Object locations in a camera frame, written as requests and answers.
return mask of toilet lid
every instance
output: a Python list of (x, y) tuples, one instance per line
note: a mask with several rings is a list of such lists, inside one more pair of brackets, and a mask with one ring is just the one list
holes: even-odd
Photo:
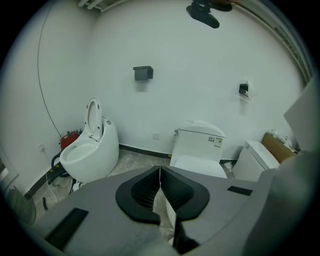
[(86, 105), (84, 116), (84, 130), (89, 137), (100, 141), (102, 137), (102, 110), (100, 100), (93, 97)]
[(212, 160), (201, 159), (193, 156), (182, 156), (174, 164), (174, 167), (184, 169), (197, 174), (209, 175), (219, 178), (227, 178), (221, 165)]

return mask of electrical outlet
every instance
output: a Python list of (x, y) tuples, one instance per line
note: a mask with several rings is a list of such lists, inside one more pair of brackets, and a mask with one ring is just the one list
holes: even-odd
[(152, 138), (153, 138), (154, 140), (160, 140), (160, 133), (154, 132), (154, 133), (152, 134)]
[(43, 152), (43, 151), (46, 150), (45, 144), (43, 144), (43, 143), (38, 144), (38, 145), (37, 145), (37, 148), (38, 148), (38, 150), (39, 150), (40, 152)]

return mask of floor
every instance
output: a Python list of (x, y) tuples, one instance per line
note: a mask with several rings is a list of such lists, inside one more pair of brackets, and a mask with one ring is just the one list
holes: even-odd
[[(120, 149), (119, 160), (115, 168), (109, 173), (108, 177), (125, 173), (134, 169), (152, 167), (152, 166), (169, 166), (170, 159), (164, 159), (154, 157), (150, 155), (139, 154), (131, 151)], [(233, 174), (228, 168), (221, 165), (228, 179), (234, 179)], [(50, 209), (57, 202), (66, 198), (71, 190), (72, 179), (71, 177), (61, 178), (58, 177), (50, 185), (50, 189), (47, 183), (43, 184), (42, 187), (33, 195), (32, 199), (36, 209), (36, 221), (45, 214), (43, 207), (43, 197), (46, 199), (46, 205)], [(159, 190), (155, 196), (153, 203), (153, 211), (160, 216), (161, 223), (159, 226), (161, 234), (167, 239), (171, 239), (174, 236), (175, 230), (172, 227), (166, 208), (166, 197), (164, 193)]]

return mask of white wall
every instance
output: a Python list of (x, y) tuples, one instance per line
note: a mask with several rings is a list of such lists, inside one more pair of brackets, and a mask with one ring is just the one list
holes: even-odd
[[(54, 4), (39, 52), (44, 98), (62, 134), (83, 127), (85, 107), (79, 109), (82, 97), (76, 95), (78, 91), (90, 94), (86, 58), (97, 15), (79, 8), (77, 3), (60, 0)], [(49, 2), (25, 26), (1, 70), (0, 144), (18, 173), (11, 185), (22, 193), (45, 174), (51, 158), (60, 151), (59, 135), (45, 109), (37, 70), (39, 38), (50, 5)], [(38, 151), (39, 143), (44, 143), (48, 160)]]
[[(91, 46), (92, 84), (121, 144), (171, 153), (174, 129), (201, 119), (226, 134), (222, 159), (236, 159), (245, 140), (291, 130), (283, 118), (303, 81), (290, 54), (261, 24), (238, 9), (212, 11), (212, 29), (186, 12), (190, 0), (135, 0), (100, 14)], [(154, 77), (135, 82), (133, 67)], [(248, 104), (239, 84), (250, 78)], [(152, 139), (159, 132), (160, 140)]]
[[(45, 24), (39, 52), (42, 91), (61, 134), (83, 128), (85, 107), (100, 98), (120, 143), (171, 153), (184, 120), (202, 119), (226, 134), (223, 159), (235, 159), (244, 140), (260, 141), (269, 129), (290, 134), (283, 113), (302, 89), (284, 47), (240, 12), (213, 11), (220, 28), (193, 20), (190, 0), (135, 0), (103, 14), (59, 0)], [(59, 152), (58, 133), (41, 96), (37, 53), (48, 6), (24, 28), (1, 70), (0, 144), (23, 193)], [(135, 82), (135, 66), (154, 78)], [(239, 84), (250, 78), (258, 94), (247, 105)], [(152, 133), (160, 133), (153, 140)], [(44, 143), (48, 160), (37, 149)]]

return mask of toilet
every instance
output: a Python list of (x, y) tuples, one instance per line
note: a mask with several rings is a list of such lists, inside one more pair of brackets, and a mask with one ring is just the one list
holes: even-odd
[[(208, 176), (227, 178), (219, 164), (225, 134), (202, 120), (186, 121), (175, 130), (170, 166)], [(176, 213), (166, 200), (166, 210), (175, 228)]]
[(263, 171), (277, 169), (279, 162), (260, 142), (247, 140), (232, 169), (236, 180), (257, 182)]
[(84, 131), (60, 155), (60, 162), (71, 177), (89, 183), (106, 177), (119, 158), (119, 140), (115, 124), (102, 116), (98, 98), (89, 100)]

